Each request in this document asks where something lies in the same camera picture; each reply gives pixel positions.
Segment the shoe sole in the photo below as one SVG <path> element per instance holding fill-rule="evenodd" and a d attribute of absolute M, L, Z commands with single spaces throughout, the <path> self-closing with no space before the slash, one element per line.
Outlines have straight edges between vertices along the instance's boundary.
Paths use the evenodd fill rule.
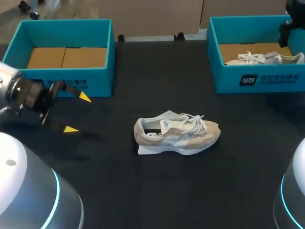
<path fill-rule="evenodd" d="M 176 153 L 179 153 L 184 156 L 189 156 L 193 154 L 198 154 L 207 148 L 214 145 L 215 142 L 217 142 L 218 138 L 211 142 L 210 144 L 205 145 L 204 147 L 197 148 L 197 149 L 180 149 L 177 147 L 171 147 L 171 146 L 139 146 L 138 154 L 139 155 L 150 155 L 150 154 L 159 154 L 163 153 L 165 151 L 174 151 Z"/>

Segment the shoe insole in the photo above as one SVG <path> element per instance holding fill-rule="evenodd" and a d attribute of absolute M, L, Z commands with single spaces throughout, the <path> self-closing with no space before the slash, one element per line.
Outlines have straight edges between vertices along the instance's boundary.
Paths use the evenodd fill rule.
<path fill-rule="evenodd" d="M 149 137 L 159 137 L 162 135 L 161 129 L 146 129 L 144 132 Z"/>

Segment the logo on box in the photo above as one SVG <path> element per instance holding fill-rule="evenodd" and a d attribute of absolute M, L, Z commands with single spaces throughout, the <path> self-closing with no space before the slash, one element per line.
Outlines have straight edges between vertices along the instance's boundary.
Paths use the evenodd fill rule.
<path fill-rule="evenodd" d="M 257 75 L 243 75 L 239 85 L 240 86 L 253 86 L 256 82 Z"/>

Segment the floor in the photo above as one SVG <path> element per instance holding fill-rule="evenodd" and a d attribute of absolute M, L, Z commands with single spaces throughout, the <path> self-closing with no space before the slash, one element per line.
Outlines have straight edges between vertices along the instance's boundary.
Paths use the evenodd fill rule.
<path fill-rule="evenodd" d="M 0 0 L 0 43 L 9 43 L 19 22 L 30 20 L 17 7 L 20 0 Z M 98 19 L 98 0 L 46 0 L 38 5 L 37 0 L 28 0 L 40 19 Z M 205 40 L 206 29 L 197 34 L 185 35 L 186 40 Z M 127 42 L 172 41 L 173 36 L 128 37 Z"/>

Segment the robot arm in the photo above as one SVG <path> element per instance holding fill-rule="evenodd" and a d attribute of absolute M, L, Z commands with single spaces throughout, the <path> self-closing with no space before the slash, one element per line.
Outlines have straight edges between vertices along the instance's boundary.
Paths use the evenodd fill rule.
<path fill-rule="evenodd" d="M 287 0 L 286 10 L 291 20 L 284 21 L 280 26 L 281 37 L 278 43 L 282 48 L 288 46 L 291 30 L 305 29 L 305 0 Z"/>
<path fill-rule="evenodd" d="M 71 128 L 49 118 L 59 91 L 68 92 L 77 98 L 91 102 L 82 91 L 64 84 L 63 81 L 57 81 L 50 88 L 46 88 L 23 78 L 18 69 L 0 62 L 0 100 L 6 104 L 6 108 L 1 109 L 0 113 L 10 110 L 19 116 L 23 108 L 26 107 L 40 113 L 42 125 L 56 131 L 66 132 L 67 129 Z"/>

